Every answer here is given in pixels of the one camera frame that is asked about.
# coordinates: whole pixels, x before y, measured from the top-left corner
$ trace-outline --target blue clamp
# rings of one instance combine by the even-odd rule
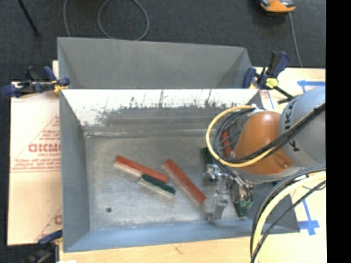
[[[283,71],[286,65],[289,63],[290,59],[286,53],[272,51],[270,64],[267,69],[263,68],[263,71],[258,74],[256,69],[249,67],[243,82],[243,88],[249,88],[253,85],[255,88],[259,89],[275,89],[278,86],[278,75]]]
[[[46,76],[45,82],[35,82],[39,77],[35,73],[32,66],[27,68],[25,80],[17,84],[8,84],[1,88],[3,96],[19,98],[24,95],[43,93],[48,91],[58,92],[61,89],[67,88],[71,83],[69,78],[57,79],[52,69],[49,66],[44,67]]]

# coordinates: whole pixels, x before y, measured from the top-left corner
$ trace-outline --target dark floor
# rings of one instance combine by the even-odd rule
[[[68,0],[66,18],[70,34],[105,37],[97,23],[98,11],[105,1]],[[150,21],[143,40],[245,47],[254,66],[267,65],[272,50],[283,50],[290,57],[288,66],[325,68],[326,0],[295,0],[297,8],[290,15],[291,20],[288,15],[268,16],[253,0],[137,1]],[[22,79],[30,65],[40,71],[51,64],[57,57],[56,38],[68,34],[63,17],[65,0],[23,2],[41,36],[33,34],[17,0],[0,0],[0,87]],[[111,0],[101,12],[101,25],[118,39],[137,39],[146,28],[145,16],[132,0]],[[33,247],[5,246],[9,112],[8,100],[1,99],[0,262],[12,263],[19,262]]]

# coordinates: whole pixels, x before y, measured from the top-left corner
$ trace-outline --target gray bin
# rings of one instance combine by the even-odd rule
[[[230,202],[205,220],[219,185],[204,180],[200,154],[214,116],[259,103],[241,89],[244,48],[59,38],[58,56],[59,77],[71,79],[60,97],[64,251],[250,235]],[[162,173],[171,158],[207,199],[194,205],[172,179],[173,198],[149,190],[114,167],[117,155]]]

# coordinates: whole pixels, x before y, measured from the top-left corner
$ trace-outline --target blue tape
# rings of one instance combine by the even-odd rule
[[[298,221],[298,226],[301,230],[306,229],[308,231],[309,236],[313,236],[316,234],[315,229],[319,228],[320,226],[319,226],[317,220],[311,219],[311,215],[309,214],[306,200],[303,200],[302,203],[303,203],[303,206],[304,206],[305,211],[306,211],[307,220],[306,221]]]

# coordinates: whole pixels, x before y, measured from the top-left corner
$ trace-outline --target black cable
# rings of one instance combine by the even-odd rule
[[[68,22],[67,22],[67,4],[68,4],[68,1],[69,0],[65,0],[64,1],[64,6],[63,6],[63,18],[64,18],[64,25],[65,25],[65,30],[66,30],[66,33],[69,37],[71,37],[71,32],[69,30],[69,26],[68,26]],[[102,27],[101,25],[101,22],[100,22],[100,16],[101,16],[101,12],[102,10],[105,8],[105,6],[110,2],[111,0],[106,0],[103,5],[100,7],[99,11],[98,11],[98,17],[97,17],[97,23],[98,23],[98,26],[100,28],[100,30],[102,31],[102,33],[108,37],[108,38],[112,38],[105,30],[104,28]],[[139,8],[140,10],[143,12],[144,16],[145,16],[145,20],[146,20],[146,29],[145,31],[143,32],[143,34],[141,36],[139,36],[137,39],[135,40],[141,40],[143,39],[149,32],[149,29],[150,29],[150,19],[149,19],[149,16],[146,12],[146,10],[144,9],[144,7],[137,1],[137,0],[131,0],[133,3],[135,3]]]
[[[325,102],[321,104],[320,106],[316,107],[313,109],[309,114],[307,114],[304,118],[302,118],[297,124],[295,124],[292,128],[281,134],[278,138],[273,140],[272,142],[268,143],[267,145],[261,147],[260,149],[250,153],[249,155],[246,155],[241,158],[227,158],[223,157],[221,155],[220,151],[218,151],[219,146],[219,137],[222,135],[223,130],[225,129],[225,124],[230,122],[230,119],[232,118],[229,116],[223,124],[218,128],[216,135],[215,135],[215,140],[213,143],[213,149],[216,152],[216,154],[223,160],[229,163],[240,163],[240,162],[246,162],[249,161],[253,158],[256,158],[257,156],[263,154],[264,152],[268,151],[269,149],[272,149],[265,157],[268,157],[281,149],[285,144],[287,144],[293,137],[295,137],[303,128],[305,125],[307,125],[312,119],[314,119],[316,116],[318,116],[320,113],[325,111]]]
[[[261,202],[260,206],[258,207],[256,214],[253,218],[253,225],[252,225],[252,230],[251,230],[251,240],[250,240],[251,254],[253,252],[253,250],[252,250],[253,235],[254,235],[256,227],[257,227],[258,219],[260,218],[264,208],[273,199],[273,197],[275,195],[277,195],[281,190],[283,190],[286,186],[295,182],[295,180],[297,178],[300,178],[301,176],[304,176],[304,175],[314,174],[314,173],[317,173],[320,171],[325,171],[325,170],[326,170],[326,163],[320,163],[320,164],[313,165],[311,167],[304,168],[304,169],[298,171],[297,173],[289,175],[288,177],[282,179],[271,189],[271,191],[262,200],[262,202]]]
[[[270,226],[269,228],[265,231],[265,233],[263,234],[261,240],[259,241],[259,243],[257,244],[257,247],[254,251],[254,253],[252,254],[251,257],[251,263],[254,263],[254,261],[256,260],[256,257],[259,253],[259,251],[262,248],[263,243],[265,242],[266,238],[268,237],[268,234],[271,232],[271,230],[275,227],[276,224],[278,224],[278,222],[293,208],[295,208],[297,205],[299,205],[303,200],[305,200],[308,196],[310,196],[313,192],[319,190],[321,187],[323,187],[326,184],[326,180],[322,181],[321,183],[319,183],[318,185],[316,185],[315,187],[313,187],[312,189],[310,189],[306,194],[304,194],[298,201],[296,201],[293,205],[291,205],[279,218],[277,218]]]

